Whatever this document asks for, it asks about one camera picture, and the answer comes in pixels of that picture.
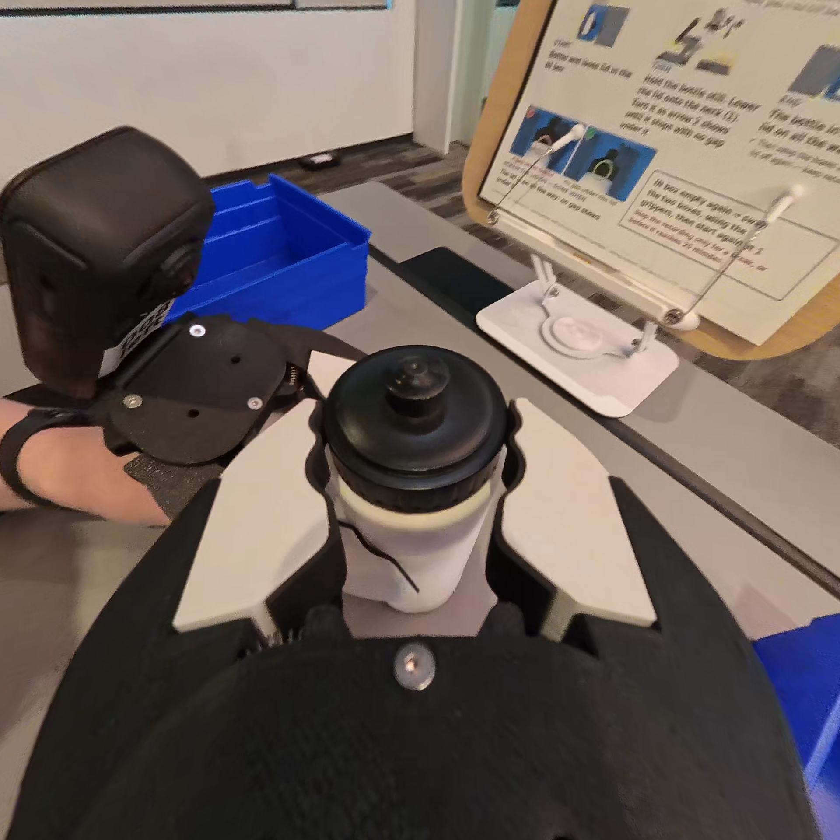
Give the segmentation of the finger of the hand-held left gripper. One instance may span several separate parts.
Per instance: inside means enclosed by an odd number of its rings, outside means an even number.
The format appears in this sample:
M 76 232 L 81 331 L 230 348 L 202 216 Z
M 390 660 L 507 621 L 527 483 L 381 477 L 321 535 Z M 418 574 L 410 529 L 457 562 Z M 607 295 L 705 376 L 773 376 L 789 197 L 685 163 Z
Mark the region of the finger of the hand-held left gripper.
M 341 376 L 356 364 L 354 360 L 313 350 L 308 361 L 308 383 L 317 396 L 329 396 Z
M 345 482 L 331 484 L 331 499 L 347 562 L 345 592 L 369 601 L 418 595 L 405 559 L 418 515 L 377 507 Z

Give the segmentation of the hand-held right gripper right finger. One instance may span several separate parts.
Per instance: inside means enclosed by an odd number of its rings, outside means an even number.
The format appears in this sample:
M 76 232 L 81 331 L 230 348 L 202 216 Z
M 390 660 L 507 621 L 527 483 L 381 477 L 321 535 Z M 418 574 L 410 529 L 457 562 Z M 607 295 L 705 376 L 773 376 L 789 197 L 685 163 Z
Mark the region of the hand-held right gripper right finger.
M 511 431 L 487 551 L 487 582 L 531 637 L 559 642 L 577 616 L 649 628 L 657 614 L 611 475 L 533 405 L 509 405 Z

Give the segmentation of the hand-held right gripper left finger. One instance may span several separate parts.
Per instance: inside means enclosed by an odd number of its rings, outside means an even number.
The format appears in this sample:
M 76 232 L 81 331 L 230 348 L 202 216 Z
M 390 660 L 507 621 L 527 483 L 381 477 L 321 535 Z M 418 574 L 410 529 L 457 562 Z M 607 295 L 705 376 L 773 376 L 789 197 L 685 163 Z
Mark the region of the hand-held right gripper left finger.
M 172 524 L 189 563 L 172 625 L 185 634 L 249 621 L 303 634 L 335 606 L 346 563 L 326 493 L 321 403 L 304 399 L 247 444 Z

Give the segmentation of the white plastic bottle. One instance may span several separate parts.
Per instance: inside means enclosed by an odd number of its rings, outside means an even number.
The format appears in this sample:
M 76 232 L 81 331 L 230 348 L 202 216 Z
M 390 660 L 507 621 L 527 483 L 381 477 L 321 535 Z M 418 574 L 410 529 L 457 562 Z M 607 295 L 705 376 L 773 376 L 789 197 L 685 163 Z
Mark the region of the white plastic bottle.
M 428 613 L 446 603 L 466 569 L 485 521 L 495 507 L 501 485 L 502 449 L 490 476 L 466 500 L 434 512 L 413 513 L 420 520 L 405 552 L 406 567 L 415 577 L 419 594 L 387 604 L 401 613 Z M 334 470 L 328 484 L 345 482 Z

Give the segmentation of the blue plastic storage bin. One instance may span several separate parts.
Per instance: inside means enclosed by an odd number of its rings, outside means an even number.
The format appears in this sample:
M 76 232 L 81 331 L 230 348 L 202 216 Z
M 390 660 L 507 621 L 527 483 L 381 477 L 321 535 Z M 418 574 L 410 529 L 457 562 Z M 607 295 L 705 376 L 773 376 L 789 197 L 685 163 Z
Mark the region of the blue plastic storage bin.
M 366 227 L 278 175 L 221 185 L 212 196 L 197 278 L 167 322 L 226 314 L 325 330 L 364 308 Z
M 753 642 L 790 725 L 818 826 L 839 838 L 839 615 Z

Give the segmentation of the black bottle lid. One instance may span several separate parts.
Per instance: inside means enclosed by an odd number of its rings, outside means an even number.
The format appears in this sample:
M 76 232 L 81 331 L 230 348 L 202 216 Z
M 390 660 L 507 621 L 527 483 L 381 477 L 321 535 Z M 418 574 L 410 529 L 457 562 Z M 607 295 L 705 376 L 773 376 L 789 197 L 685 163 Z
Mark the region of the black bottle lid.
M 496 381 L 467 356 L 428 345 L 373 353 L 331 387 L 324 442 L 339 476 L 378 508 L 452 508 L 490 478 L 508 431 Z

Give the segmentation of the person's left hand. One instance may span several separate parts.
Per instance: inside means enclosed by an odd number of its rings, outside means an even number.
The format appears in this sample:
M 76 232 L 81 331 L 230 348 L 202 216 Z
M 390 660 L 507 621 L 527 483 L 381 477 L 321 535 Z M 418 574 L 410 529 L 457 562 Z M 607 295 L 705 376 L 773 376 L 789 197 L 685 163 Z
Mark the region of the person's left hand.
M 151 493 L 124 471 L 131 459 L 107 448 L 100 427 L 56 427 L 27 441 L 17 467 L 27 490 L 62 508 L 145 527 L 168 525 Z

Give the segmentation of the black rectangular table pad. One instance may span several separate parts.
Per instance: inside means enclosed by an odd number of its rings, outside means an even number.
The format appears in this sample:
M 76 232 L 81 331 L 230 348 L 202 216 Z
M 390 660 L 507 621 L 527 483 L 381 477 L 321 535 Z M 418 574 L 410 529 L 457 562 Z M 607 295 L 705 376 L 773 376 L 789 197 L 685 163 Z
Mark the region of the black rectangular table pad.
M 409 286 L 473 332 L 479 331 L 478 314 L 513 292 L 450 248 L 433 248 L 404 260 L 398 268 Z

